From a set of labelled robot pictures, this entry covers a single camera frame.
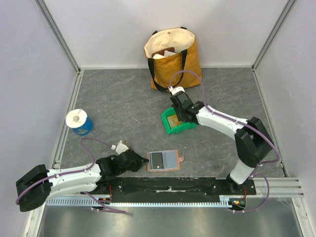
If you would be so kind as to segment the green plastic bin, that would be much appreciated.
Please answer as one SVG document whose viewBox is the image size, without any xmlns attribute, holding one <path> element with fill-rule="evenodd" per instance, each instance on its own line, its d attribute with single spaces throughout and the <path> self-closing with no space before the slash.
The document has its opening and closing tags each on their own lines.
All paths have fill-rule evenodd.
<svg viewBox="0 0 316 237">
<path fill-rule="evenodd" d="M 180 122 L 173 108 L 168 108 L 161 114 L 162 123 L 166 133 L 174 134 L 185 130 L 194 129 L 197 124 L 190 122 Z"/>
</svg>

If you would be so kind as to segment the pink leather card holder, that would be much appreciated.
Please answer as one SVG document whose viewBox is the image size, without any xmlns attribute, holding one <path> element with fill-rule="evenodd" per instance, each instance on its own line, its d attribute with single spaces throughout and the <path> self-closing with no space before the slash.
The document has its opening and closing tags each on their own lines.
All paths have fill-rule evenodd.
<svg viewBox="0 0 316 237">
<path fill-rule="evenodd" d="M 148 172 L 167 172 L 181 169 L 180 163 L 184 161 L 184 157 L 179 156 L 178 150 L 164 150 L 155 152 L 162 152 L 164 168 L 160 170 L 151 170 L 149 161 L 147 165 Z M 147 152 L 148 160 L 150 160 L 150 153 L 153 152 Z"/>
</svg>

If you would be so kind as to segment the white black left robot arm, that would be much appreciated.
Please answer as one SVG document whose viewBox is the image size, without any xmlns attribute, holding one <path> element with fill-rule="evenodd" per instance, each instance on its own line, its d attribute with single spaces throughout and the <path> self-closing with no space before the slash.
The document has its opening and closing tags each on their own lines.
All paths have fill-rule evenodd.
<svg viewBox="0 0 316 237">
<path fill-rule="evenodd" d="M 21 212 L 28 212 L 59 196 L 94 191 L 103 194 L 109 181 L 127 171 L 137 172 L 148 162 L 128 149 L 79 167 L 47 169 L 40 164 L 16 181 L 16 204 Z"/>
</svg>

